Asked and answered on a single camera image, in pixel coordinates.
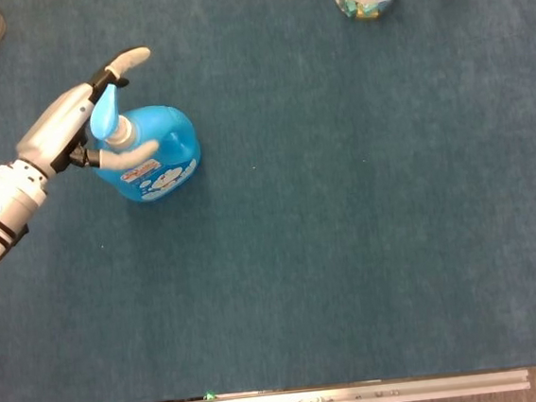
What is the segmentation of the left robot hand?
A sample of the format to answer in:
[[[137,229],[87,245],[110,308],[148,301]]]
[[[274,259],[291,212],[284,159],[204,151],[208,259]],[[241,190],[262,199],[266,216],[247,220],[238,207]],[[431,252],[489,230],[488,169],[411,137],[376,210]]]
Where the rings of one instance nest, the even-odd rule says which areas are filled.
[[[124,87],[128,83],[124,74],[150,55],[145,46],[125,49],[87,81],[57,97],[17,143],[18,158],[47,178],[63,172],[71,164],[73,150],[86,144],[86,124],[106,87]]]

